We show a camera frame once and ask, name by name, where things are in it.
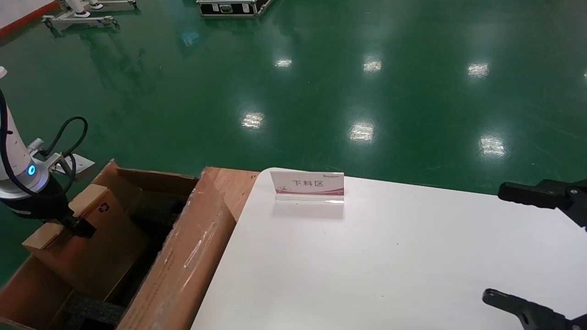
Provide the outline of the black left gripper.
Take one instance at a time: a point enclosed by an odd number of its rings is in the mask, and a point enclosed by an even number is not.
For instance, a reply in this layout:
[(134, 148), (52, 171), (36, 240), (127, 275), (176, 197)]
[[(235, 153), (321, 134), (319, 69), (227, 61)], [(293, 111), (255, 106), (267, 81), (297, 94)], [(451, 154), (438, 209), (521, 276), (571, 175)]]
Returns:
[(67, 189), (63, 188), (56, 178), (50, 176), (40, 192), (22, 199), (19, 203), (31, 219), (56, 221), (74, 236), (92, 238), (96, 228), (86, 219), (73, 216), (66, 193)]

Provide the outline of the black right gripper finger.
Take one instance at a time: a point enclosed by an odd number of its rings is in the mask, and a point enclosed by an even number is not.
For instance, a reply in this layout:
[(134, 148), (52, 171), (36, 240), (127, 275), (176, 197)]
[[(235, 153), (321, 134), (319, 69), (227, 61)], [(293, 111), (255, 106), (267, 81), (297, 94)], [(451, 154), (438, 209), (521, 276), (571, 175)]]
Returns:
[(498, 290), (486, 289), (483, 292), (482, 301), (515, 315), (525, 330), (585, 330), (587, 328), (586, 314), (568, 319), (546, 306)]
[(587, 180), (542, 180), (535, 186), (503, 182), (498, 198), (543, 209), (560, 209), (580, 228), (587, 227)]

